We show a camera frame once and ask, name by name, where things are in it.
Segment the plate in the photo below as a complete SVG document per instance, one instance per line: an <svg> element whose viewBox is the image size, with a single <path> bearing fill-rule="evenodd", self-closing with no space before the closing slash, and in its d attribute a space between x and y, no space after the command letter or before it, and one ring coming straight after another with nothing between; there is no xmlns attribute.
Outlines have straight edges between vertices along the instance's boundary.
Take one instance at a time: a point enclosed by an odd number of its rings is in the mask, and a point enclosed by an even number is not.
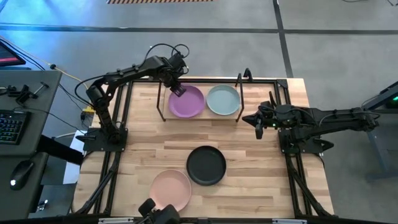
<svg viewBox="0 0 398 224"><path fill-rule="evenodd" d="M205 96L195 86L184 85L186 92L178 97L171 94L169 110L179 118L191 118L200 114L205 109Z"/></svg>
<svg viewBox="0 0 398 224"><path fill-rule="evenodd" d="M156 209L173 205L179 212L191 199L192 188L188 177L178 170L165 170L158 174L149 190Z"/></svg>
<svg viewBox="0 0 398 224"><path fill-rule="evenodd" d="M229 85L214 86L206 98L207 106L219 115L230 115L239 109L239 93Z"/></svg>
<svg viewBox="0 0 398 224"><path fill-rule="evenodd" d="M225 175L226 161L220 150L212 146L200 146L188 156L187 172L197 184L217 184Z"/></svg>

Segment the computer mouse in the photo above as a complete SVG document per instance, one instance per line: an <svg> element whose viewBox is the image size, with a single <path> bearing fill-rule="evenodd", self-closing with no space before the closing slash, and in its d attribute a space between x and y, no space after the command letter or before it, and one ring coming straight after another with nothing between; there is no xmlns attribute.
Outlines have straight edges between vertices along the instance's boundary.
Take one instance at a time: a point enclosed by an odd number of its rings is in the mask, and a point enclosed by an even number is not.
<svg viewBox="0 0 398 224"><path fill-rule="evenodd" d="M10 178L10 188L11 190L20 190L22 189L27 179L29 178L29 174L32 171L34 166L33 161L26 160L21 161L12 171Z"/></svg>

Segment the desk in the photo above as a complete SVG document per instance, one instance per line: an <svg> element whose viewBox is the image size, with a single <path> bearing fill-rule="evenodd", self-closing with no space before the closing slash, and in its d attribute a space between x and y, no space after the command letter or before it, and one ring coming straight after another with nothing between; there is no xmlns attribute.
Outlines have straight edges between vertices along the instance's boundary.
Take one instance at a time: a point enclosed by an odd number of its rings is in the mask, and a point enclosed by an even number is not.
<svg viewBox="0 0 398 224"><path fill-rule="evenodd" d="M15 166L29 157L0 157L0 220L15 220L27 218L32 209L37 206L37 192L49 155L37 153L33 158L35 163L24 188L10 189L10 177Z"/></svg>
<svg viewBox="0 0 398 224"><path fill-rule="evenodd" d="M42 90L37 99L29 99L25 103L29 108L44 111L50 110L60 79L60 72L0 70L0 86L12 85L17 90L21 90L23 85L28 85L30 91L36 91L41 86L40 82L48 84L49 88ZM15 98L0 96L0 109L12 110L17 107L19 105L15 102ZM24 188L17 191L10 189L12 171L20 161L29 159L37 150L47 119L47 113L31 112L29 123L19 145L0 144L0 220L27 218L32 209L35 210L40 197L40 183L49 157L45 152L39 152L33 157L35 166Z"/></svg>
<svg viewBox="0 0 398 224"><path fill-rule="evenodd" d="M308 106L303 79L288 79L288 84L292 104ZM168 119L163 122L155 107L158 86L155 83L133 85L127 119L129 137L119 166L112 216L139 217L138 207L149 197L154 177L166 169L187 173L185 163L189 153L198 146L211 145L227 159L226 175L210 187L191 181L193 195L180 212L181 217L294 217L285 157L280 153L276 130L264 130L263 139L257 140L254 128L243 121ZM260 102L269 99L269 90L271 86L267 84L244 84L243 115L255 113ZM161 108L164 91L165 88L160 94ZM94 119L93 126L99 127L98 118ZM98 185L103 156L103 152L94 152L82 165L75 191L75 209L86 202ZM324 208L333 213L321 161L304 154L303 164L308 188ZM105 188L101 211L107 193Z"/></svg>
<svg viewBox="0 0 398 224"><path fill-rule="evenodd" d="M38 93L37 99L29 99L25 102L28 108L44 111L50 111L60 79L61 73L55 71L0 70L0 86L12 85L19 91L24 85L27 85L30 91L36 91L41 86L40 82L48 84L47 89ZM12 110L17 107L19 105L15 102L15 98L6 95L0 96L0 108L2 110ZM19 145L0 145L0 156L29 156L36 151L48 114L41 111L31 112L29 123Z"/></svg>

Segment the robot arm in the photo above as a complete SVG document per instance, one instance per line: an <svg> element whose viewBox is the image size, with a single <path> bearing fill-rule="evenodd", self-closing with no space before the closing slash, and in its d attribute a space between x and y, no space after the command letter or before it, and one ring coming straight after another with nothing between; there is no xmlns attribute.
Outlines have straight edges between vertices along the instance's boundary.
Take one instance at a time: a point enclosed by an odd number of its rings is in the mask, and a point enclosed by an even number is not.
<svg viewBox="0 0 398 224"><path fill-rule="evenodd" d="M183 55L174 54L171 58L153 56L144 61L140 66L133 65L130 68L117 70L107 73L102 78L96 80L86 91L89 99L93 103L93 109L99 117L101 130L111 144L117 144L121 139L119 128L112 121L109 113L109 102L113 99L116 89L130 81L149 76L160 80L164 86L177 96L184 94L185 89L178 82L178 78L183 75L183 68L186 67Z"/></svg>
<svg viewBox="0 0 398 224"><path fill-rule="evenodd" d="M268 127L289 129L292 140L307 140L313 136L343 130L372 131L378 126L374 113L361 108L321 111L293 105L275 106L270 101L261 103L259 110L244 116L243 121L256 128L256 137L262 138L262 130Z"/></svg>

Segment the light blue bowl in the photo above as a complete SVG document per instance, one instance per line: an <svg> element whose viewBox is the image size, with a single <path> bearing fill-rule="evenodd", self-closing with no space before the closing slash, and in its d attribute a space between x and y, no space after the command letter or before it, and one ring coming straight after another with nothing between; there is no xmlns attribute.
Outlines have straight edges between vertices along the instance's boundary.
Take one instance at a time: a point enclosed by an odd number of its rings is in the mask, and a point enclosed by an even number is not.
<svg viewBox="0 0 398 224"><path fill-rule="evenodd" d="M239 109L239 93L229 85L214 86L206 97L207 106L219 115L230 115Z"/></svg>

